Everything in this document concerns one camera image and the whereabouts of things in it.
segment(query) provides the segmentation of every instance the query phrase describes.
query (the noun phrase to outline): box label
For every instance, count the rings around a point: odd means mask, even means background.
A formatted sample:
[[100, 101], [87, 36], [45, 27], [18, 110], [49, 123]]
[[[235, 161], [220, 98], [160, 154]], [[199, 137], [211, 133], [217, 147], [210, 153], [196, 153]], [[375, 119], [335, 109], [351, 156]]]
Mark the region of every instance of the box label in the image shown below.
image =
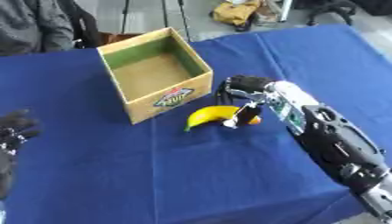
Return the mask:
[[178, 106], [194, 89], [175, 87], [154, 104], [154, 107], [175, 107]]

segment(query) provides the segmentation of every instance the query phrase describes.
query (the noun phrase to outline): robotic hand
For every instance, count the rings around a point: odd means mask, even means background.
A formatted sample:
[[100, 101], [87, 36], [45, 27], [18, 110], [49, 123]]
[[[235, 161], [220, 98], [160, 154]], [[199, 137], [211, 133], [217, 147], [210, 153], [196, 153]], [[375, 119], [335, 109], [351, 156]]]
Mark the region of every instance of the robotic hand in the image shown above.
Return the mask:
[[262, 105], [286, 124], [311, 159], [383, 223], [392, 223], [392, 175], [378, 148], [345, 117], [285, 80], [236, 75], [224, 81], [217, 100], [249, 99], [225, 126], [236, 128]]
[[29, 130], [37, 122], [26, 118], [27, 113], [28, 110], [19, 110], [0, 117], [0, 200], [7, 196], [11, 188], [18, 149], [39, 133]]

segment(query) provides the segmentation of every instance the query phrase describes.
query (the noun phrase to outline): floor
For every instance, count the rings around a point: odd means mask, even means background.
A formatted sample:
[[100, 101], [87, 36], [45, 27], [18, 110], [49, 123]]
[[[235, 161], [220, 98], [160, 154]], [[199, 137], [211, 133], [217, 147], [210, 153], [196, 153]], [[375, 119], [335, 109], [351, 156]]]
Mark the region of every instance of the floor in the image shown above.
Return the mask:
[[[123, 21], [123, 8], [126, 0], [76, 0], [84, 9], [91, 12], [98, 20], [102, 32], [120, 32]], [[169, 25], [176, 28], [183, 36], [185, 29], [179, 11], [178, 0], [166, 0]], [[233, 28], [214, 22], [208, 12], [221, 0], [185, 0], [185, 14], [189, 24], [192, 41], [211, 39], [233, 34]], [[354, 17], [353, 28], [367, 42], [392, 61], [392, 16], [371, 17], [360, 10]], [[292, 27], [304, 27], [306, 11], [292, 10], [286, 23], [270, 27], [254, 26], [252, 31], [267, 31]], [[341, 18], [325, 14], [318, 18], [320, 24], [342, 22]], [[126, 32], [149, 32], [164, 27], [161, 0], [129, 0], [129, 15]], [[355, 216], [336, 224], [376, 224], [376, 219], [367, 213]]]

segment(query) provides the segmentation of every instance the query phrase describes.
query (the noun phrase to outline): robotic arm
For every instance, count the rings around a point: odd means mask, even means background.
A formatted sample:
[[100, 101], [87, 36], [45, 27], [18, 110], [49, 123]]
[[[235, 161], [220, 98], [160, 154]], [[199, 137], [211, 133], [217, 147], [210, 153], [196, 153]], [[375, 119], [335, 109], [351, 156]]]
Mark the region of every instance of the robotic arm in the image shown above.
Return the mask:
[[392, 224], [392, 175], [385, 150], [343, 115], [285, 80], [236, 75], [220, 85], [216, 96], [250, 100], [223, 123], [231, 128], [248, 123], [266, 105], [331, 179], [347, 186], [373, 216]]

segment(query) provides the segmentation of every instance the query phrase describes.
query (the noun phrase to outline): tripod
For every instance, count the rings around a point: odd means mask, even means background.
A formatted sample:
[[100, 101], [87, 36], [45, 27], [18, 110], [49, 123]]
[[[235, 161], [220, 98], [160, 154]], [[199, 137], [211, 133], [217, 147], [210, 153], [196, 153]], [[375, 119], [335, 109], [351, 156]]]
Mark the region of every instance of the tripod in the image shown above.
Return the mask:
[[[164, 27], [169, 26], [169, 21], [167, 18], [167, 6], [166, 6], [166, 0], [161, 0], [162, 3], [162, 12], [164, 13]], [[191, 37], [189, 35], [189, 28], [188, 28], [188, 23], [186, 22], [186, 14], [184, 12], [184, 0], [178, 0], [178, 6], [179, 9], [181, 10], [181, 16], [183, 18], [184, 22], [184, 27], [185, 27], [185, 33], [186, 37], [189, 42], [191, 42]], [[128, 21], [128, 13], [130, 12], [130, 0], [125, 0], [125, 5], [122, 10], [122, 29], [121, 29], [121, 34], [125, 33], [125, 27], [127, 25]]]

